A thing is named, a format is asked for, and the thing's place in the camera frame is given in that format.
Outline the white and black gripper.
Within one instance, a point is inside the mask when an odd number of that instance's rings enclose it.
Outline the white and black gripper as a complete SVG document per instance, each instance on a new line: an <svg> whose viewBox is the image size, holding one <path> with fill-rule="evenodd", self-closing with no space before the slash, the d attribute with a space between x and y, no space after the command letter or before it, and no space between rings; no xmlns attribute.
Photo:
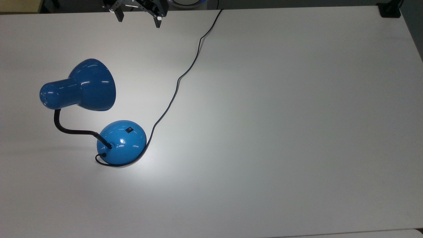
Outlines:
<svg viewBox="0 0 423 238"><path fill-rule="evenodd" d="M115 13L119 22L123 21L123 12L147 12L153 16L156 28L160 28L163 16L167 15L169 4L167 0L103 0L106 9Z"/></svg>

